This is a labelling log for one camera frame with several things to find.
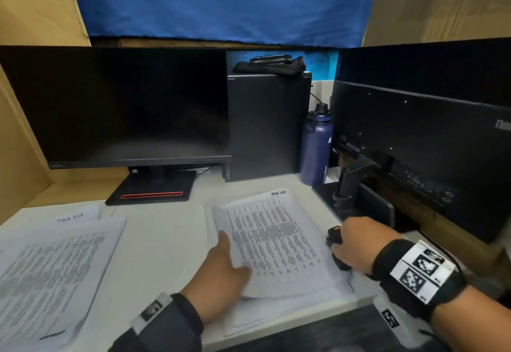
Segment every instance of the person's left hand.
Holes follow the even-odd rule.
[[[195,307],[202,323],[208,325],[239,300],[251,275],[250,267],[233,267],[229,237],[220,231],[218,244],[208,252],[205,261],[181,294]]]

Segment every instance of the white desk surface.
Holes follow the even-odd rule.
[[[34,221],[99,204],[102,216],[126,216],[125,230],[94,299],[80,334],[62,352],[106,351],[159,293],[180,291],[193,277],[208,252],[204,204],[211,198],[249,196],[285,187],[295,194],[303,209],[326,234],[338,224],[311,187],[297,175],[226,183],[220,168],[212,168],[195,181],[187,202],[105,206],[104,202],[83,202],[23,208],[2,227],[8,230]],[[378,293],[376,283],[354,273],[355,301],[337,298],[298,310],[256,328],[223,336],[220,323],[208,326],[202,335],[203,350],[214,351],[268,336],[295,326],[334,316],[372,303]]]

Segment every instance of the stack of paper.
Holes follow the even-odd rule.
[[[57,350],[78,334],[126,220],[97,206],[0,234],[0,350]]]
[[[206,216],[210,246],[225,231],[233,265],[252,267],[245,299],[226,316],[226,336],[336,297],[354,299],[324,235],[288,190],[212,201]]]

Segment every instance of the blue water bottle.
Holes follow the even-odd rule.
[[[318,103],[309,112],[303,126],[300,181],[307,185],[323,184],[327,175],[332,144],[332,114],[326,103]]]

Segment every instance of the gray floor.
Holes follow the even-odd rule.
[[[364,352],[406,352],[374,306],[299,326],[232,348],[225,352],[334,352],[343,346],[357,345]],[[428,342],[421,352],[443,352],[436,341]]]

